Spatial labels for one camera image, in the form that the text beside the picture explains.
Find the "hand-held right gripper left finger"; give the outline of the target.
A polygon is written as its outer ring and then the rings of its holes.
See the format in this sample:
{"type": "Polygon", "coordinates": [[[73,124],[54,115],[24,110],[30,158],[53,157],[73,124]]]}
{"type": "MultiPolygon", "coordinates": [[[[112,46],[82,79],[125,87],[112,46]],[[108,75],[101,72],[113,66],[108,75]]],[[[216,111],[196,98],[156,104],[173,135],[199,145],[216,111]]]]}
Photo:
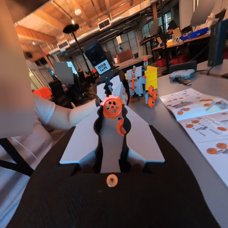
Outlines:
{"type": "Polygon", "coordinates": [[[102,121],[103,106],[99,106],[76,125],[59,161],[61,165],[77,164],[78,170],[89,165],[94,172],[101,172],[103,146],[100,131],[102,121]]]}

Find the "black floor lamp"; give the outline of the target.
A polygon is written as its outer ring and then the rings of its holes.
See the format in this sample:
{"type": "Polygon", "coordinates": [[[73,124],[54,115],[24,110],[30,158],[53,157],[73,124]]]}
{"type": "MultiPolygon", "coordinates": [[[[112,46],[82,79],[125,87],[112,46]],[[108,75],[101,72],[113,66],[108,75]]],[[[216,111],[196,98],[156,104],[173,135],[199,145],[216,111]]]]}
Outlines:
{"type": "Polygon", "coordinates": [[[77,31],[78,29],[79,29],[79,25],[78,25],[78,24],[69,24],[69,25],[67,25],[67,26],[63,29],[63,33],[65,33],[65,34],[72,34],[72,35],[73,35],[73,37],[74,37],[74,39],[75,39],[75,42],[76,42],[76,44],[77,44],[77,46],[78,46],[78,49],[79,49],[79,51],[80,51],[80,53],[81,53],[81,56],[82,56],[82,58],[83,58],[83,60],[84,60],[84,62],[85,62],[85,64],[86,64],[86,66],[87,66],[87,69],[88,69],[90,75],[92,75],[91,70],[90,70],[90,68],[89,68],[89,65],[88,65],[88,63],[87,63],[87,61],[86,61],[86,59],[85,59],[85,56],[84,56],[84,54],[83,54],[83,52],[82,52],[82,50],[81,50],[80,44],[78,43],[78,40],[77,40],[77,38],[76,38],[76,36],[75,36],[75,31],[77,31]]]}

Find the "grey toy beam with gears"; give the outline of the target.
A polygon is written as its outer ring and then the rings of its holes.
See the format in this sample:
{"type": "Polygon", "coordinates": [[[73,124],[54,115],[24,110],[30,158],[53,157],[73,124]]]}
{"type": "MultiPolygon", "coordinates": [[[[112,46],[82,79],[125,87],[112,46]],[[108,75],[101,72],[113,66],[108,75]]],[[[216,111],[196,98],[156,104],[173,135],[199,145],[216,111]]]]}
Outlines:
{"type": "Polygon", "coordinates": [[[103,114],[108,119],[118,119],[116,125],[117,132],[124,136],[126,130],[124,129],[124,118],[122,116],[122,106],[124,101],[119,96],[109,95],[103,99],[101,106],[103,107],[103,114]]]}

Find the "person in white t-shirt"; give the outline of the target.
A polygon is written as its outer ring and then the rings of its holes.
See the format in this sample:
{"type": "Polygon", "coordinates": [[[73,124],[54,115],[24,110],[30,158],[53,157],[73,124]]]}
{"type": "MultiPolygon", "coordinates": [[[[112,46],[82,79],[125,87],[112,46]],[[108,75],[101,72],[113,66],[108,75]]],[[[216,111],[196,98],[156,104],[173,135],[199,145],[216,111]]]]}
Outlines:
{"type": "MultiPolygon", "coordinates": [[[[53,140],[44,128],[53,116],[56,104],[33,95],[35,122],[30,135],[8,138],[17,152],[35,170],[53,146],[53,140]]],[[[5,228],[14,215],[30,177],[17,171],[0,168],[0,227],[5,228]]]]}

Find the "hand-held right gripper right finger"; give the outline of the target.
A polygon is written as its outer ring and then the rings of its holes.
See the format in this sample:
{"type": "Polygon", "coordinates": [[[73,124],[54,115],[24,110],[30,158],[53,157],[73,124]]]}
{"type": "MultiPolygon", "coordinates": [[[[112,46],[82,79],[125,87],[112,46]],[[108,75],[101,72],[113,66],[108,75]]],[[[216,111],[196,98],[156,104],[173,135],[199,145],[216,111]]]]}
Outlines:
{"type": "Polygon", "coordinates": [[[134,165],[145,169],[148,164],[163,164],[165,158],[149,124],[128,106],[123,106],[122,117],[125,134],[119,159],[121,173],[130,172],[134,165]]]}

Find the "brown cardboard box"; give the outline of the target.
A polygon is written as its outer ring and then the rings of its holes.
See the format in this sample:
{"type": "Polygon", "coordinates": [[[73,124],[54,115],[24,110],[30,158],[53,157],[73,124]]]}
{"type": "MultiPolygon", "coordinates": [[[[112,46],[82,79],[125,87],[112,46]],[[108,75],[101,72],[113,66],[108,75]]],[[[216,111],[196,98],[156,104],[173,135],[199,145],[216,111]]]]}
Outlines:
{"type": "Polygon", "coordinates": [[[118,64],[128,61],[130,59],[133,59],[133,54],[131,49],[128,49],[126,51],[116,54],[116,58],[117,58],[118,64]]]}

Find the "open white instruction manual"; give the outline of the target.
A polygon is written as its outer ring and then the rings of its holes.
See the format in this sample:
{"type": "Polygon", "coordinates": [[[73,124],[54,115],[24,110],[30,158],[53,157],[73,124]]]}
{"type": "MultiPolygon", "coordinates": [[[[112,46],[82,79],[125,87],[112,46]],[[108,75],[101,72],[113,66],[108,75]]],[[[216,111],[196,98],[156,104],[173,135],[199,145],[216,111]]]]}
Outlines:
{"type": "Polygon", "coordinates": [[[228,186],[228,101],[193,88],[159,98],[228,186]]]}

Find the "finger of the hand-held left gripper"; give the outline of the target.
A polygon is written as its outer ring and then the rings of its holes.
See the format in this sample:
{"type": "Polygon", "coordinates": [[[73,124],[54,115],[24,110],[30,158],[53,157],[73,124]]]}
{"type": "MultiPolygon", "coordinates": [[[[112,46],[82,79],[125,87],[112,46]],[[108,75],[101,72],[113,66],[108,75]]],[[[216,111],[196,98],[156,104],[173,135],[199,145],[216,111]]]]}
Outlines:
{"type": "Polygon", "coordinates": [[[107,77],[107,97],[109,95],[119,96],[124,104],[127,104],[127,92],[123,84],[122,76],[107,77]]]}
{"type": "Polygon", "coordinates": [[[97,96],[99,97],[99,102],[103,102],[105,97],[112,95],[112,86],[105,83],[99,84],[97,86],[97,96]]]}

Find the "person's left forearm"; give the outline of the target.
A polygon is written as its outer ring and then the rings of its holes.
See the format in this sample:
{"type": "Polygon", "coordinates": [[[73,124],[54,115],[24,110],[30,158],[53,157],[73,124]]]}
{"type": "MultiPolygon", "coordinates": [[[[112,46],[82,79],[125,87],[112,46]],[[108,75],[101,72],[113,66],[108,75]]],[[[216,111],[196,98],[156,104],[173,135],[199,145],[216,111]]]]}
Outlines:
{"type": "Polygon", "coordinates": [[[47,126],[59,130],[69,130],[89,116],[97,107],[100,107],[100,99],[98,97],[73,109],[56,105],[47,126]]]}

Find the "yellow storage bin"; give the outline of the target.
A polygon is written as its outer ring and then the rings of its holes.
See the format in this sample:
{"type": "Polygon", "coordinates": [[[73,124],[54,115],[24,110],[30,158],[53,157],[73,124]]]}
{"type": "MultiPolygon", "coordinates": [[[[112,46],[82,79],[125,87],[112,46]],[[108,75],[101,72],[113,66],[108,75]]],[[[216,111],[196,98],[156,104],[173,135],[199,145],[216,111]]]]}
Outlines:
{"type": "Polygon", "coordinates": [[[144,66],[135,67],[135,74],[133,77],[135,91],[140,86],[146,91],[148,91],[150,86],[152,86],[154,89],[158,88],[156,67],[147,66],[145,71],[144,66]]]}

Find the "grey toy control unit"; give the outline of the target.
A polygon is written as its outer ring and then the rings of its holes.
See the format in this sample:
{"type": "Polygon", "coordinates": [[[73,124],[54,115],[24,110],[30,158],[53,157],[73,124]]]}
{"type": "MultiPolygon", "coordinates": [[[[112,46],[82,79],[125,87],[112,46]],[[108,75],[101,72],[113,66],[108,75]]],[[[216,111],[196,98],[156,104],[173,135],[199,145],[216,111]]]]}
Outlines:
{"type": "Polygon", "coordinates": [[[170,74],[170,80],[179,79],[179,80],[187,80],[192,78],[195,75],[194,69],[187,69],[187,70],[177,70],[170,74]]]}

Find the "long wooden workbench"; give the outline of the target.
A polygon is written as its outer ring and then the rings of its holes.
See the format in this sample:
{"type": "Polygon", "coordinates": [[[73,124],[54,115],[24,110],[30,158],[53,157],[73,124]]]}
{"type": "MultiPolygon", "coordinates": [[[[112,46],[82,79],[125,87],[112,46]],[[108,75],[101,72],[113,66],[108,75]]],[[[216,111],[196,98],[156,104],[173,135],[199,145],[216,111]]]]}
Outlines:
{"type": "MultiPolygon", "coordinates": [[[[170,45],[167,48],[177,47],[177,46],[180,46],[180,45],[183,45],[183,44],[187,44],[187,43],[192,42],[192,41],[196,41],[196,40],[200,40],[200,39],[204,39],[204,38],[208,38],[208,37],[210,37],[210,34],[204,34],[204,35],[199,36],[199,37],[195,37],[195,38],[192,38],[192,39],[187,39],[187,40],[185,40],[183,42],[178,42],[176,44],[170,45]]],[[[146,46],[146,41],[141,43],[140,46],[143,46],[143,45],[146,46]]],[[[156,47],[156,48],[152,49],[152,51],[158,50],[158,49],[164,49],[164,48],[165,48],[164,46],[156,47]]]]}

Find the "blue storage bin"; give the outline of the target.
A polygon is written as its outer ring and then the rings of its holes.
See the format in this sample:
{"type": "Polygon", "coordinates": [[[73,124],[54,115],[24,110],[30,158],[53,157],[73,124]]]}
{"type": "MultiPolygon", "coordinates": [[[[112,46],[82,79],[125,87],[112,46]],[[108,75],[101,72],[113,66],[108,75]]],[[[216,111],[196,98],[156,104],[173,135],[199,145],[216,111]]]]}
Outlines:
{"type": "Polygon", "coordinates": [[[186,41],[186,40],[189,40],[189,39],[197,38],[199,36],[205,35],[208,32],[208,30],[209,30],[209,28],[208,27],[205,27],[205,28],[196,30],[194,32],[190,32],[187,35],[182,35],[180,37],[180,39],[182,41],[186,41]]]}

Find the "black office chair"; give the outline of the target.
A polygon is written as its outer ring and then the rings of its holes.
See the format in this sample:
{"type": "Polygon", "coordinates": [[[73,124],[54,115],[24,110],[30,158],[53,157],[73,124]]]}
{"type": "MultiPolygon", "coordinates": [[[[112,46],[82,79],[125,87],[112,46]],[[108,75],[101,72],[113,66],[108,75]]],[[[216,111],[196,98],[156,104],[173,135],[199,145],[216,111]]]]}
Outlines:
{"type": "Polygon", "coordinates": [[[70,99],[63,90],[62,82],[57,79],[48,84],[54,96],[55,103],[61,107],[73,109],[70,99]]]}

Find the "grey background desk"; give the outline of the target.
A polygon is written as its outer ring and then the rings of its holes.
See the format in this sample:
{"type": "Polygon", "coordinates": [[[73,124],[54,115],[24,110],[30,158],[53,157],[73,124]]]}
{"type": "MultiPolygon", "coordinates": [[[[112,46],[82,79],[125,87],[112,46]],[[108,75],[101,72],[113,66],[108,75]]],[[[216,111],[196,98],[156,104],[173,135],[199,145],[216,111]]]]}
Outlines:
{"type": "Polygon", "coordinates": [[[119,70],[122,70],[123,72],[126,72],[127,70],[133,69],[133,66],[142,66],[144,63],[144,57],[147,57],[149,60],[150,58],[153,58],[153,55],[143,55],[139,56],[138,58],[133,58],[127,61],[124,61],[120,64],[113,65],[114,68],[117,68],[119,70]]]}

